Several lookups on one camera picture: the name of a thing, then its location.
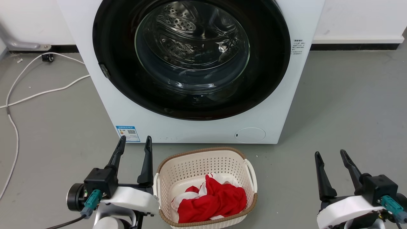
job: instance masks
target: laundry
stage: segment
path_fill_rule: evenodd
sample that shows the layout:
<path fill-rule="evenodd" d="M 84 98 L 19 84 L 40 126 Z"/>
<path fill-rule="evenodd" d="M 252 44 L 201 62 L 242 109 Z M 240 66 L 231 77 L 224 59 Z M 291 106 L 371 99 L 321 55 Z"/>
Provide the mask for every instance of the laundry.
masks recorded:
<path fill-rule="evenodd" d="M 206 175 L 199 189 L 191 186 L 171 202 L 172 208 L 178 212 L 178 223 L 232 216 L 242 212 L 246 204 L 246 193 L 239 183 L 220 174 Z"/>

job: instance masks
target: red cloth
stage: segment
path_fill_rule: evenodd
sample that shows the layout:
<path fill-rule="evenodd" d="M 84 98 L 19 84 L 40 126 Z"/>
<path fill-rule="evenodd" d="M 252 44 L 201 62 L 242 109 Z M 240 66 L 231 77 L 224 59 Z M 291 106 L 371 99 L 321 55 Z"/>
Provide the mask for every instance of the red cloth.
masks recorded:
<path fill-rule="evenodd" d="M 207 195 L 197 199 L 183 199 L 178 208 L 179 223 L 202 222 L 213 216 L 232 216 L 240 213 L 247 204 L 243 188 L 231 184 L 220 184 L 215 179 L 205 176 Z M 187 192 L 198 192 L 191 186 Z"/>

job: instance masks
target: front-loading washer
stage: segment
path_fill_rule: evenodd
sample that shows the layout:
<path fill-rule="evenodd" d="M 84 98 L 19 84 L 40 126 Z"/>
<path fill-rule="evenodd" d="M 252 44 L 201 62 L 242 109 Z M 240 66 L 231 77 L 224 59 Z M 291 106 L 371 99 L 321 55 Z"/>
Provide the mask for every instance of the front-loading washer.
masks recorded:
<path fill-rule="evenodd" d="M 324 0 L 58 0 L 119 136 L 277 143 Z"/>

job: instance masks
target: washing machine door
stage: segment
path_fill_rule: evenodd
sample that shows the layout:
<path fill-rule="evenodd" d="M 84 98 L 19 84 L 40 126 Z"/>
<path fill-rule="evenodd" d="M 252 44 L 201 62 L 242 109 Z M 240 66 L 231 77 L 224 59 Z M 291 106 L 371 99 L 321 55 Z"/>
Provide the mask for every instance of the washing machine door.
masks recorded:
<path fill-rule="evenodd" d="M 271 0 L 103 0 L 93 29 L 112 84 L 178 119 L 253 108 L 281 82 L 290 56 L 287 25 Z"/>

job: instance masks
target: white cable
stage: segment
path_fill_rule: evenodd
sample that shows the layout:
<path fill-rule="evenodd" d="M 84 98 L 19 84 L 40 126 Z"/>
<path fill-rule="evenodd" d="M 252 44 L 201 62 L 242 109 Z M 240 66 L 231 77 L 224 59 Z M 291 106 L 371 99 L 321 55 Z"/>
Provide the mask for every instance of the white cable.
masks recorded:
<path fill-rule="evenodd" d="M 27 66 L 26 66 L 26 67 L 24 68 L 24 70 L 20 73 L 20 75 L 18 75 L 17 79 L 15 79 L 13 85 L 12 85 L 11 88 L 10 88 L 9 93 L 7 94 L 6 105 L 5 105 L 5 106 L 0 106 L 0 108 L 7 108 L 7 115 L 9 116 L 10 122 L 11 122 L 11 124 L 12 124 L 13 127 L 14 127 L 15 135 L 16 135 L 16 137 L 17 137 L 17 140 L 16 140 L 17 146 L 16 146 L 16 150 L 15 150 L 15 158 L 14 158 L 13 166 L 11 167 L 11 171 L 10 171 L 9 177 L 7 178 L 7 181 L 6 181 L 6 184 L 4 185 L 3 191 L 2 191 L 1 194 L 0 194 L 0 200 L 3 198 L 3 195 L 4 195 L 4 193 L 6 192 L 7 186 L 8 186 L 9 183 L 10 183 L 11 176 L 13 175 L 14 168 L 15 168 L 15 164 L 17 163 L 17 158 L 18 158 L 18 146 L 19 146 L 19 143 L 20 143 L 20 139 L 19 139 L 19 136 L 18 136 L 17 127 L 15 126 L 15 123 L 13 122 L 13 119 L 11 118 L 11 115 L 10 115 L 10 113 L 9 113 L 9 111 L 8 111 L 8 107 L 9 107 L 9 106 L 12 106 L 12 105 L 16 105 L 16 104 L 18 104 L 18 103 L 21 103 L 21 102 L 26 101 L 26 100 L 28 100 L 28 99 L 32 99 L 32 98 L 34 98 L 34 97 L 36 97 L 36 96 L 39 96 L 39 95 L 43 95 L 43 94 L 46 94 L 46 93 L 49 93 L 49 92 L 53 92 L 53 91 L 58 91 L 58 90 L 63 90 L 63 89 L 69 88 L 70 86 L 72 86 L 72 85 L 75 84 L 76 82 L 78 82 L 78 81 L 80 81 L 80 80 L 82 80 L 82 79 L 85 79 L 85 78 L 87 78 L 87 77 L 90 76 L 90 75 L 83 76 L 83 77 L 81 77 L 81 78 L 79 78 L 79 79 L 73 81 L 72 83 L 70 83 L 69 85 L 67 85 L 67 86 L 65 86 L 65 87 L 63 87 L 63 88 L 58 88 L 58 89 L 53 89 L 53 90 L 44 91 L 44 92 L 41 92 L 41 93 L 32 95 L 32 96 L 27 97 L 27 98 L 25 98 L 25 99 L 21 99 L 21 100 L 19 100 L 19 101 L 17 101 L 17 102 L 14 102 L 14 103 L 9 104 L 9 97 L 10 97 L 10 94 L 11 94 L 11 92 L 13 91 L 13 88 L 14 88 L 15 84 L 17 83 L 18 79 L 20 78 L 20 76 L 24 73 L 24 71 L 28 68 L 28 66 L 30 66 L 36 59 L 40 58 L 42 55 L 45 55 L 45 54 L 55 54 L 55 55 L 59 55 L 59 56 L 66 57 L 66 58 L 68 58 L 68 59 L 77 61 L 77 62 L 79 62 L 79 63 L 81 63 L 81 64 L 85 64 L 85 63 L 83 63 L 82 61 L 79 61 L 79 60 L 77 60 L 77 59 L 74 59 L 74 58 L 72 58 L 72 57 L 65 56 L 65 55 L 62 55 L 62 54 L 59 54 L 59 53 L 43 53 L 43 54 L 37 56 L 36 58 L 34 58 L 29 64 L 27 64 Z"/>

